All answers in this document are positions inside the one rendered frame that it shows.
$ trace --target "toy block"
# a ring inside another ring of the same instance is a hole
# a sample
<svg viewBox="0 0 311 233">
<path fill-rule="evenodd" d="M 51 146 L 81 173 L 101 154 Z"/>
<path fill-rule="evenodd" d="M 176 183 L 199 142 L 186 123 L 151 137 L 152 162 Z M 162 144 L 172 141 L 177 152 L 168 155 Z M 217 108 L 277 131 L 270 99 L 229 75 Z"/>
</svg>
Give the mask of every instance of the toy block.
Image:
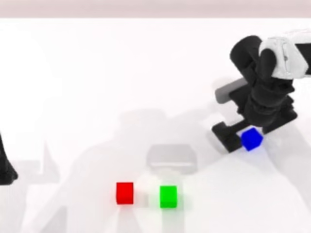
<svg viewBox="0 0 311 233">
<path fill-rule="evenodd" d="M 118 205 L 134 204 L 134 183 L 118 182 L 116 188 L 116 201 Z"/>
<path fill-rule="evenodd" d="M 246 148 L 247 151 L 251 151 L 259 147 L 262 143 L 263 136 L 255 129 L 251 128 L 241 135 L 242 145 Z"/>
<path fill-rule="evenodd" d="M 160 207 L 161 208 L 177 207 L 176 186 L 160 186 Z"/>
</svg>

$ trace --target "black object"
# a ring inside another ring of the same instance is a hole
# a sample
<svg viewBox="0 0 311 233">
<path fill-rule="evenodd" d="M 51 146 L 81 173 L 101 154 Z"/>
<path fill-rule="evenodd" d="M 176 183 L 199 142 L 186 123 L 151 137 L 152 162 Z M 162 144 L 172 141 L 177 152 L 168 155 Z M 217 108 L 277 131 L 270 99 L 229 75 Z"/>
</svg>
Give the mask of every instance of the black object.
<svg viewBox="0 0 311 233">
<path fill-rule="evenodd" d="M 261 42 L 258 36 L 251 35 L 233 47 L 230 59 L 246 82 L 240 82 L 239 87 L 232 83 L 216 90 L 216 94 L 224 95 L 226 93 L 222 90 L 226 90 L 228 96 L 218 99 L 234 101 L 238 113 L 244 118 L 232 126 L 221 122 L 212 127 L 212 131 L 228 152 L 242 147 L 237 132 L 250 125 L 262 127 L 263 134 L 267 134 L 297 118 L 293 108 L 294 100 L 288 95 L 294 92 L 293 81 L 272 77 L 276 56 L 269 49 L 263 50 L 259 56 Z"/>
<path fill-rule="evenodd" d="M 0 185 L 10 185 L 18 178 L 18 174 L 11 165 L 4 151 L 0 134 Z"/>
</svg>

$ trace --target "white floor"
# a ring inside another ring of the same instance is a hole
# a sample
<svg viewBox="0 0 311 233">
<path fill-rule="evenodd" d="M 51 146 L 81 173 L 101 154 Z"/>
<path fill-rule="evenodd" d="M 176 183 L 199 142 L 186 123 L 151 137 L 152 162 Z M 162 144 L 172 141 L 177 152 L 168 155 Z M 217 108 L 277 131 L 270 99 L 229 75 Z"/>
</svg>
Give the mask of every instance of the white floor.
<svg viewBox="0 0 311 233">
<path fill-rule="evenodd" d="M 240 78 L 232 46 L 310 24 L 1 20 L 0 129 L 20 179 L 0 188 L 0 229 L 311 233 L 311 80 L 294 85 L 299 118 L 262 147 L 226 154 L 210 132 L 241 119 L 214 98 Z M 134 206 L 115 204 L 119 181 L 135 182 Z M 178 186 L 175 210 L 159 208 L 163 183 Z"/>
</svg>

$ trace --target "blue cube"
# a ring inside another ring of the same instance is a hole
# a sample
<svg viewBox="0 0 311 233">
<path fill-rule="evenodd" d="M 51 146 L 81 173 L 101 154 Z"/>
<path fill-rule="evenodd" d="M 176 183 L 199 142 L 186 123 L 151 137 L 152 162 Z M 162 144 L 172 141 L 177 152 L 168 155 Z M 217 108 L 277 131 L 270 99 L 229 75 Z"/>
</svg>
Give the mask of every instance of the blue cube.
<svg viewBox="0 0 311 233">
<path fill-rule="evenodd" d="M 251 128 L 241 135 L 242 145 L 247 149 L 247 151 L 253 150 L 259 147 L 262 143 L 263 136 L 255 129 Z"/>
</svg>

